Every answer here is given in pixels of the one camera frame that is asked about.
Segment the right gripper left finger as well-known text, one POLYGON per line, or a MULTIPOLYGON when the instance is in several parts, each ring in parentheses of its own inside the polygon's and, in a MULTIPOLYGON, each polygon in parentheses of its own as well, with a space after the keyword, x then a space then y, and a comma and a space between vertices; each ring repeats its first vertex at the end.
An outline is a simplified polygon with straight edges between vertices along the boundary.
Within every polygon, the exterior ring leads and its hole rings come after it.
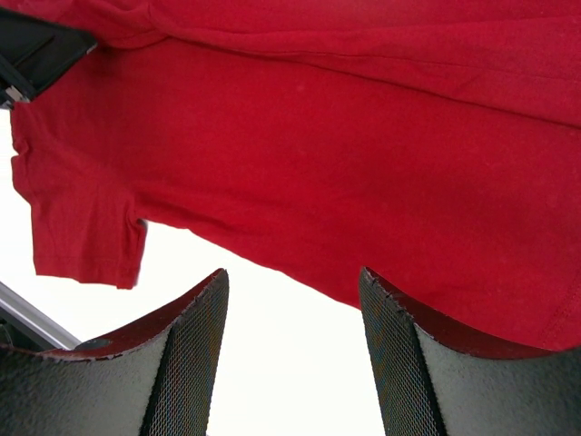
POLYGON ((206 434, 228 300, 219 269, 73 350, 2 344, 2 434, 206 434))

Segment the red t-shirt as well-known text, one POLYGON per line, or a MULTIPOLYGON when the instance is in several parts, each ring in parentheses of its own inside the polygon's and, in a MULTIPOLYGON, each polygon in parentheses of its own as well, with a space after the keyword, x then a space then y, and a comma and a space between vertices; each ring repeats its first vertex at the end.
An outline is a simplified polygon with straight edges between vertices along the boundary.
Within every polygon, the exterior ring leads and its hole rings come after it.
POLYGON ((134 287, 149 222, 357 305, 369 267, 580 343, 577 1, 10 1, 98 47, 11 115, 38 274, 134 287))

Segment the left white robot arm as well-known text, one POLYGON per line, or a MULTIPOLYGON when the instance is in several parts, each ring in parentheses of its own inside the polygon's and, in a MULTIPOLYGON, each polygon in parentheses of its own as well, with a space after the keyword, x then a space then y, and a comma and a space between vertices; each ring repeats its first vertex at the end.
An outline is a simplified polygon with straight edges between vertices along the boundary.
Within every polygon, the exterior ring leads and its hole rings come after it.
POLYGON ((28 104, 97 46, 88 32, 1 9, 1 107, 28 104))

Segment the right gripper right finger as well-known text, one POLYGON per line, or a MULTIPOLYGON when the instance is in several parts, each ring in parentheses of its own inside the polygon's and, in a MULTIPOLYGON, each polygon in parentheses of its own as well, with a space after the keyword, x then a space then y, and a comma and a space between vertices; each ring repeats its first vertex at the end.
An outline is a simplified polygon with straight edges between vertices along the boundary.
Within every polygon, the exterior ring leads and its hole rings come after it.
POLYGON ((359 276, 388 435, 577 435, 580 350, 550 351, 458 322, 369 268, 359 276))

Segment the aluminium table rail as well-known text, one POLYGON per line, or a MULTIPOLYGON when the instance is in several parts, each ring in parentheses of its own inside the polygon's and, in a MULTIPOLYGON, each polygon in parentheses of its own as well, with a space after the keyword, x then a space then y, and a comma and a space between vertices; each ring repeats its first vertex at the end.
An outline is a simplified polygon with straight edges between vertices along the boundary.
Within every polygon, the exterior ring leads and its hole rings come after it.
POLYGON ((82 343, 60 324, 1 283, 1 317, 42 350, 72 350, 82 343))

